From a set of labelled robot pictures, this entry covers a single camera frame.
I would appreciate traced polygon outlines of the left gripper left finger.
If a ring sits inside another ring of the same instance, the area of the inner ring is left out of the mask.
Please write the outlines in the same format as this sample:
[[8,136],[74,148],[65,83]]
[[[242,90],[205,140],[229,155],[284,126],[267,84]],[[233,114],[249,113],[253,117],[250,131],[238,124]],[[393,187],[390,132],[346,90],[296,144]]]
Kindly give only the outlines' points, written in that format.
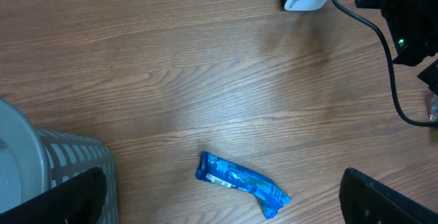
[[93,167],[1,214],[1,224],[97,223],[107,195],[107,180]]

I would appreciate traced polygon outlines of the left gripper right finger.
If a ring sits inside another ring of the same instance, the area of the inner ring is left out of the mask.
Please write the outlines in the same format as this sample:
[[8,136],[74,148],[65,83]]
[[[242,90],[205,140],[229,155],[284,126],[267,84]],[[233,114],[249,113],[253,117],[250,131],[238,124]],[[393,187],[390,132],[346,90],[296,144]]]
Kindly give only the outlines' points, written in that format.
[[339,188],[346,224],[437,224],[437,213],[354,168]]

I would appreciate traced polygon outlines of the blue snack packet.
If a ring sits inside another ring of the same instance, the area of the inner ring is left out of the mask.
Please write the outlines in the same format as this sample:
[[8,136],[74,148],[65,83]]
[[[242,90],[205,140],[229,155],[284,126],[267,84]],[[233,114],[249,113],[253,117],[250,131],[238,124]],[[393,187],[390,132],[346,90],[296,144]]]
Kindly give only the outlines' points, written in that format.
[[292,198],[270,178],[217,157],[208,151],[201,152],[196,179],[254,195],[266,219],[273,219]]

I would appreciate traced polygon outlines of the green gummy candy bag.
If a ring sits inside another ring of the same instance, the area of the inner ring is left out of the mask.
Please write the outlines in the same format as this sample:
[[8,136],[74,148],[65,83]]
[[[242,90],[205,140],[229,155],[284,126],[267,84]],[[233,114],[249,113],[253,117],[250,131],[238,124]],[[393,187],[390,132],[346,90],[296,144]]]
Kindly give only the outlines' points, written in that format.
[[433,95],[433,97],[430,100],[428,115],[429,115],[429,120],[431,122],[437,122],[437,117],[438,117],[438,96],[437,95]]

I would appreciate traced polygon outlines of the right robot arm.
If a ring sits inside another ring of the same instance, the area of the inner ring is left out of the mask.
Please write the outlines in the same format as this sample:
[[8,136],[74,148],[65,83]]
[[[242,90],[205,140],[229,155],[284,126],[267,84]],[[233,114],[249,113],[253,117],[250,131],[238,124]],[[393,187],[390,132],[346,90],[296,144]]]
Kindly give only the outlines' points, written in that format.
[[417,66],[437,54],[437,0],[356,0],[355,5],[381,11],[398,54],[394,64]]

